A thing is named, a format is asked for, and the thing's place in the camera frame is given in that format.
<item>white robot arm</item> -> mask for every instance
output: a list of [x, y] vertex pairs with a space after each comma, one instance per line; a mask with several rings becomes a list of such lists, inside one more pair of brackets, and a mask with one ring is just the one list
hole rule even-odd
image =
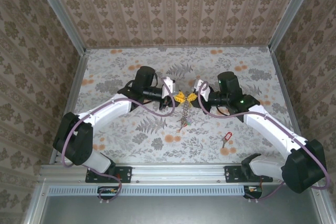
[[217, 78], [220, 87], [217, 92], [211, 87], [203, 89], [203, 81], [196, 80], [194, 92], [200, 92], [201, 108], [209, 113], [211, 106], [227, 107], [229, 117], [236, 116], [257, 130], [283, 157], [264, 157], [260, 154], [247, 157], [241, 163], [246, 181], [268, 176], [285, 181], [290, 189], [301, 193], [324, 177], [326, 159], [321, 143], [295, 134], [271, 116], [258, 100], [243, 94], [233, 72], [223, 72]]
[[[138, 104], [143, 104], [145, 99], [159, 101], [160, 109], [172, 106], [169, 93], [172, 95], [178, 94], [175, 81], [169, 77], [162, 78], [164, 85], [161, 88], [157, 88], [156, 86], [151, 86], [154, 76], [156, 76], [154, 69], [141, 67], [137, 71], [135, 79], [131, 81], [131, 87], [126, 86], [122, 88], [111, 99], [87, 112], [78, 115], [69, 112], [64, 115], [53, 147], [59, 152], [62, 152], [66, 148], [66, 163], [69, 161], [75, 165], [84, 165], [99, 173], [113, 173], [116, 164], [93, 149], [93, 136], [107, 123], [134, 110]], [[70, 136], [70, 141], [66, 144], [66, 139], [72, 128], [78, 123], [78, 127]]]

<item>red tag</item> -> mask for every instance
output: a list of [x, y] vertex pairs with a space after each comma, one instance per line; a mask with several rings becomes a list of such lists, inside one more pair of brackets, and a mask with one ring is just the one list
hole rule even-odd
[[225, 141], [229, 141], [229, 139], [232, 137], [232, 133], [228, 132], [226, 133], [226, 135], [224, 136]]

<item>table surface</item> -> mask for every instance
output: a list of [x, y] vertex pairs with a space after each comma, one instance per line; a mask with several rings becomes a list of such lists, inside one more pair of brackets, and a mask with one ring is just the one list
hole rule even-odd
[[[111, 98], [134, 79], [141, 66], [154, 68], [159, 78], [169, 76], [176, 80], [184, 93], [191, 92], [196, 78], [219, 90], [217, 75], [233, 71], [244, 93], [253, 95], [271, 115], [291, 128], [267, 47], [91, 50], [75, 112], [88, 111]], [[146, 106], [159, 112], [157, 102]], [[240, 163], [253, 153], [280, 156], [266, 139], [238, 119], [212, 118], [197, 108], [191, 108], [188, 116], [191, 125], [178, 132], [181, 107], [169, 118], [137, 108], [103, 127], [94, 136], [93, 147], [116, 163]], [[228, 132], [233, 136], [224, 144], [223, 137]]]

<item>damask wallpaper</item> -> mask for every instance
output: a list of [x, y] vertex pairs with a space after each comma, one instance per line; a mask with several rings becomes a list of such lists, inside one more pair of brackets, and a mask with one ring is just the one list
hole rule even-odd
[[[196, 78], [209, 81], [219, 90], [217, 75], [233, 71], [245, 93], [256, 97], [269, 113], [291, 128], [266, 46], [93, 49], [88, 55], [76, 113], [111, 98], [134, 79], [141, 66], [154, 68], [159, 78], [171, 77], [185, 94], [192, 92]], [[159, 112], [157, 102], [146, 106], [158, 113], [171, 110]], [[94, 136], [93, 147], [117, 163], [238, 163], [253, 153], [280, 155], [271, 143], [238, 119], [212, 118], [197, 108], [190, 108], [189, 125], [179, 131], [182, 111], [179, 106], [172, 116], [160, 118], [137, 108], [101, 128]], [[215, 109], [212, 113], [219, 115]]]
[[0, 0], [0, 223], [20, 223], [79, 56], [47, 0]]
[[290, 0], [61, 0], [87, 48], [266, 45]]
[[276, 55], [302, 134], [324, 146], [336, 206], [336, 0], [304, 0]]

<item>patterned wall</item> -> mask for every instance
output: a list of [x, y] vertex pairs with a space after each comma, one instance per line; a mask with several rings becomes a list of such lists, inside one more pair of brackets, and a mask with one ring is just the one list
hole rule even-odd
[[268, 44], [290, 0], [61, 0], [89, 48]]
[[304, 0], [276, 55], [303, 135], [324, 146], [336, 205], [336, 0]]
[[78, 58], [47, 0], [0, 0], [0, 223], [27, 210]]

